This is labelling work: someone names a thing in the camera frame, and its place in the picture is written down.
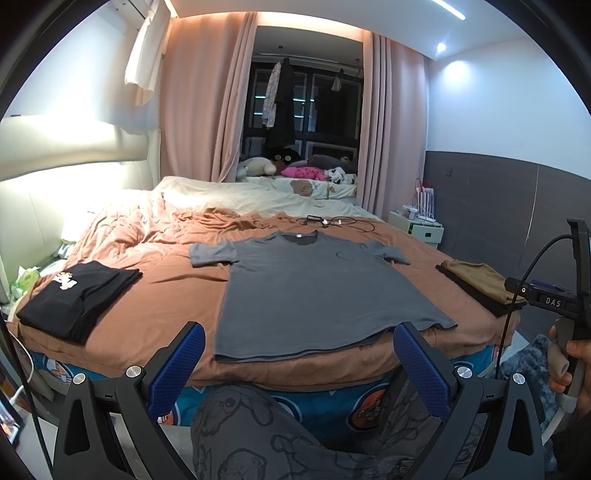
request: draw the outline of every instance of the cartoon print fabric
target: cartoon print fabric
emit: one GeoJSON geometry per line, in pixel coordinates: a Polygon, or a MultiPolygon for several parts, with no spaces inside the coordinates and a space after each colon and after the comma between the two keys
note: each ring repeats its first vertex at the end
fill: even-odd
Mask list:
{"type": "MultiPolygon", "coordinates": [[[[338,480],[403,478],[440,420],[430,417],[410,382],[393,382],[381,402],[381,428],[360,434],[352,449],[330,450],[272,397],[255,387],[219,387],[191,426],[200,480],[338,480]]],[[[478,418],[449,479],[461,478],[478,445],[478,418]]]]}

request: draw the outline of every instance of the ceiling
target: ceiling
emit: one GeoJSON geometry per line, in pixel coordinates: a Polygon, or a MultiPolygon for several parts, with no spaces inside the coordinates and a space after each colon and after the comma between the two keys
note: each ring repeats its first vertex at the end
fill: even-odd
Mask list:
{"type": "Polygon", "coordinates": [[[364,28],[442,59],[491,43],[526,37],[523,30],[485,0],[447,0],[466,16],[461,21],[431,0],[171,0],[179,17],[270,11],[328,18],[364,28]],[[437,54],[439,42],[447,49],[437,54]]]}
{"type": "Polygon", "coordinates": [[[363,45],[349,38],[283,27],[258,27],[253,56],[301,56],[363,68],[363,45]]]}

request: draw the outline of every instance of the wrinkled bedsheet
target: wrinkled bedsheet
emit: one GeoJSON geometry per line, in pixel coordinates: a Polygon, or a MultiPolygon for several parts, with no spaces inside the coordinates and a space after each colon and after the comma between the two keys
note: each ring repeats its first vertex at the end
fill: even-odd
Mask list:
{"type": "MultiPolygon", "coordinates": [[[[130,365],[144,365],[158,348],[168,345],[186,322],[197,321],[205,328],[207,345],[189,385],[241,380],[280,391],[330,390],[380,379],[399,364],[392,348],[391,333],[383,334],[371,345],[285,361],[215,362],[213,339],[229,267],[218,264],[192,268],[189,246],[195,242],[215,244],[222,238],[239,241],[262,237],[277,229],[306,233],[317,225],[304,226],[285,213],[264,217],[257,213],[239,215],[223,208],[203,210],[202,198],[196,196],[196,204],[191,205],[190,192],[182,195],[184,207],[166,201],[162,191],[137,192],[125,202],[111,204],[97,214],[76,244],[66,268],[78,262],[97,260],[110,267],[139,268],[144,274],[103,315],[85,346],[51,337],[18,322],[18,309],[51,281],[51,277],[42,278],[23,298],[10,325],[13,333],[17,333],[27,347],[50,358],[114,377],[130,365]]],[[[366,233],[370,228],[364,222],[331,226],[323,231],[355,242],[376,239],[400,248],[411,265],[393,264],[392,267],[402,272],[458,324],[449,331],[431,328],[423,332],[432,345],[453,358],[500,342],[504,319],[495,318],[435,270],[435,265],[448,259],[447,255],[380,220],[363,220],[369,222],[374,231],[366,233]]],[[[346,279],[336,278],[335,281],[346,288],[346,279]]],[[[261,292],[262,309],[269,295],[273,292],[261,292]]],[[[351,292],[351,299],[355,301],[355,292],[351,292]]],[[[514,316],[507,343],[517,321],[518,316],[514,316]]]]}

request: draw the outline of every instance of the ceiling light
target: ceiling light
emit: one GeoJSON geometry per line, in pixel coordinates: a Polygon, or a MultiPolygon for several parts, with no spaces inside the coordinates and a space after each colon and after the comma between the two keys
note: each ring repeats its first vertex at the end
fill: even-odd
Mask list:
{"type": "Polygon", "coordinates": [[[441,7],[445,8],[445,10],[447,10],[448,12],[454,14],[456,17],[458,17],[460,20],[465,20],[466,16],[461,14],[459,11],[457,11],[455,8],[453,8],[451,5],[445,3],[443,0],[433,0],[437,5],[440,5],[441,7]]]}

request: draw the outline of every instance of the hand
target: hand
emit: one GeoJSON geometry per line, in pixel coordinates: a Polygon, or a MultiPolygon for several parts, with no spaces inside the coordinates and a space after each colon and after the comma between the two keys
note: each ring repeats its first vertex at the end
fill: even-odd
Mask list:
{"type": "MultiPolygon", "coordinates": [[[[553,326],[550,329],[548,336],[551,340],[556,339],[556,327],[553,326]]],[[[584,417],[591,411],[591,340],[570,340],[566,344],[566,351],[570,356],[581,359],[587,366],[577,402],[577,414],[579,417],[584,417]]],[[[566,372],[559,377],[552,367],[548,367],[548,371],[550,372],[550,389],[555,393],[564,393],[564,389],[573,381],[573,376],[566,372]]]]}

